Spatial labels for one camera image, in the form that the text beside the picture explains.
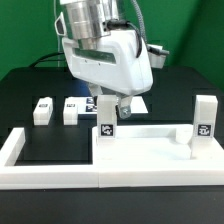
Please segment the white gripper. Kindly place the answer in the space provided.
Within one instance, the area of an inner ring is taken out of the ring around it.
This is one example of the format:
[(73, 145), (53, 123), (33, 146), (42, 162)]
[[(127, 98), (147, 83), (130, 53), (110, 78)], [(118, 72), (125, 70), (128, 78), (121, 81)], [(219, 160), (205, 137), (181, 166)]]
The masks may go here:
[[(97, 55), (78, 56), (77, 43), (64, 37), (62, 45), (71, 74), (88, 83), (92, 97), (102, 95), (102, 87), (125, 95), (138, 95), (151, 89), (153, 84), (150, 61), (145, 46), (136, 57), (137, 40), (133, 30), (113, 30), (99, 39)], [(132, 96), (118, 97), (118, 114), (122, 119), (131, 116)]]

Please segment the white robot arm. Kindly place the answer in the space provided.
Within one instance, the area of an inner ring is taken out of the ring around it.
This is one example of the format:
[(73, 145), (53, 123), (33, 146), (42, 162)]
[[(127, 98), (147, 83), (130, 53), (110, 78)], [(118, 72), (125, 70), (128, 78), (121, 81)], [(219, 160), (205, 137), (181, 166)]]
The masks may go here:
[(60, 0), (65, 10), (55, 21), (56, 33), (71, 74), (88, 83), (92, 96), (104, 88), (118, 97), (118, 113), (131, 115), (135, 95), (153, 84), (147, 45), (138, 29), (119, 18), (116, 0)]

